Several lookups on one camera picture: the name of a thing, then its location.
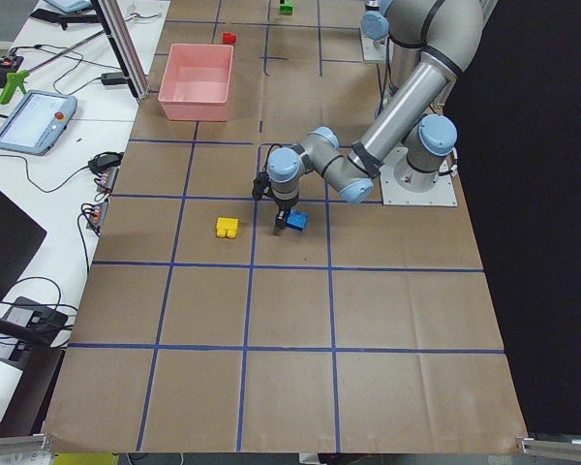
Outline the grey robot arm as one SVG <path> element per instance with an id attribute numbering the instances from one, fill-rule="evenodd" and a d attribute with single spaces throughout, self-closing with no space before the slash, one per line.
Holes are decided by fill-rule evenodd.
<path id="1" fill-rule="evenodd" d="M 392 0 L 364 1 L 364 14 L 359 27 L 363 59 L 367 62 L 383 61 L 390 27 L 386 13 L 392 3 Z"/>
<path id="2" fill-rule="evenodd" d="M 315 172 L 346 202 L 360 203 L 397 145 L 407 149 L 395 169 L 399 185 L 411 192 L 432 188 L 443 159 L 454 151 L 457 130 L 447 117 L 427 110 L 447 99 L 472 63 L 494 6 L 492 1 L 381 1 L 364 14 L 362 33 L 385 43 L 386 81 L 376 119 L 347 155 L 340 154 L 337 137 L 326 127 L 269 152 L 252 196 L 275 201 L 275 232 L 291 223 L 302 175 Z"/>

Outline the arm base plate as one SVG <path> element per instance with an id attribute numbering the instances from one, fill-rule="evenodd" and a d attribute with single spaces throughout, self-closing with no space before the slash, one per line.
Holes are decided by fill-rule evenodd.
<path id="1" fill-rule="evenodd" d="M 388 48 L 389 24 L 377 24 L 372 31 L 367 31 L 361 27 L 360 31 L 363 61 L 366 63 L 384 63 L 391 55 L 391 50 Z"/>
<path id="2" fill-rule="evenodd" d="M 381 166 L 382 204 L 385 206 L 456 207 L 458 201 L 450 174 L 441 176 L 447 168 L 442 160 L 438 171 L 421 173 L 407 160 L 408 149 L 395 147 Z"/>

